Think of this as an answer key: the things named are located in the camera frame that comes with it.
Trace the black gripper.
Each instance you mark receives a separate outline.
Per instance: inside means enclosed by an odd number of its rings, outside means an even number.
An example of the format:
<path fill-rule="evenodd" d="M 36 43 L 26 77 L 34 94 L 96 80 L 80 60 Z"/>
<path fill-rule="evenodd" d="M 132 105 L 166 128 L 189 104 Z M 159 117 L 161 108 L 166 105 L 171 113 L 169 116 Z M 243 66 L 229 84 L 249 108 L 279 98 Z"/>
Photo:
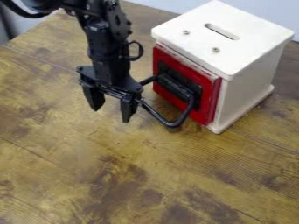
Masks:
<path fill-rule="evenodd" d="M 130 54 L 130 46 L 136 41 L 118 42 L 112 39 L 88 39 L 88 57 L 91 66 L 79 66 L 79 84 L 88 105 L 98 111 L 106 103 L 104 94 L 115 92 L 124 95 L 120 99 L 120 112 L 124 123 L 130 122 L 136 113 L 142 101 L 143 86 L 130 74 L 131 62 L 143 56 L 143 47 L 139 46 L 140 54 L 135 57 Z"/>

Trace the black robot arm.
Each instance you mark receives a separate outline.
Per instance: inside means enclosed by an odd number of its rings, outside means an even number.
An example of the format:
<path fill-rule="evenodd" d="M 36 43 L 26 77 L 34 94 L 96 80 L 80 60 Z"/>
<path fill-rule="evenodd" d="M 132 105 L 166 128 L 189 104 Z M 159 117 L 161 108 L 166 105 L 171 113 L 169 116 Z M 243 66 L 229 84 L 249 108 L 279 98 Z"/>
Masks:
<path fill-rule="evenodd" d="M 143 86 L 130 75 L 131 63 L 140 59 L 130 54 L 127 40 L 132 34 L 131 21 L 122 10 L 119 0 L 0 0 L 14 13 L 24 18 L 43 18 L 58 9 L 74 16 L 86 33 L 88 57 L 92 64 L 78 66 L 79 84 L 88 105 L 99 110 L 106 96 L 120 100 L 123 121 L 127 123 L 136 112 Z"/>

